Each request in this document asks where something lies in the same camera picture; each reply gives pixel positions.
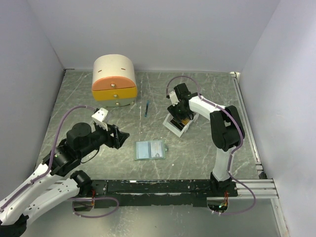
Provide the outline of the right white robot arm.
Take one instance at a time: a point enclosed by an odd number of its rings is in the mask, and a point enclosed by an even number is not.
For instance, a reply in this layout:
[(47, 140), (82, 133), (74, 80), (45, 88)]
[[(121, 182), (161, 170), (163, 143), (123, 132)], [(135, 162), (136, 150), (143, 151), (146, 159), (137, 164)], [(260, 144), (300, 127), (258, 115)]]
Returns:
[(199, 117), (210, 122), (211, 138), (217, 148), (215, 166), (208, 185), (196, 191), (219, 197), (233, 190), (235, 184), (231, 178), (231, 168), (234, 153), (242, 146), (245, 138), (237, 108), (223, 107), (198, 93), (191, 93), (185, 83), (175, 86), (171, 92), (167, 92), (166, 97), (171, 105), (167, 108), (168, 115), (163, 125), (177, 137), (181, 137)]

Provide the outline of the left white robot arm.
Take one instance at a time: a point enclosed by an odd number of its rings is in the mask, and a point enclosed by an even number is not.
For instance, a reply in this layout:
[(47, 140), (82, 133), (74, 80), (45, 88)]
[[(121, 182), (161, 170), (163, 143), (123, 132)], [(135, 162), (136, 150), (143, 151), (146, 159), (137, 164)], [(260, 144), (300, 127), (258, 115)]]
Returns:
[(119, 149), (130, 136), (116, 125), (94, 127), (84, 122), (75, 124), (32, 175), (0, 202), (2, 237), (19, 237), (32, 221), (61, 202), (92, 193), (91, 178), (74, 169), (101, 146)]

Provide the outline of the black credit card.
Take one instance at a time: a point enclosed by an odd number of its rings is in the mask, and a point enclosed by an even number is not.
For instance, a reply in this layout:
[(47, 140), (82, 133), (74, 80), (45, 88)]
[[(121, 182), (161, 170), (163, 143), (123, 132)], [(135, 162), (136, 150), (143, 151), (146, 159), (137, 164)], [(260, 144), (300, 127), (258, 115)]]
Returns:
[(181, 122), (177, 122), (174, 118), (170, 122), (180, 131), (185, 127)]

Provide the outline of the mint green card holder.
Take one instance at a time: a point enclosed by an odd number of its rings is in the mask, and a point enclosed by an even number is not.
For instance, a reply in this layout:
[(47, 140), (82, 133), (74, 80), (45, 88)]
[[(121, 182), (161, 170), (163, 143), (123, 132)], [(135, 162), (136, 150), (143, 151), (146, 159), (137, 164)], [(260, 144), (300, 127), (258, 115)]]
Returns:
[(168, 147), (163, 140), (135, 142), (135, 160), (165, 159)]

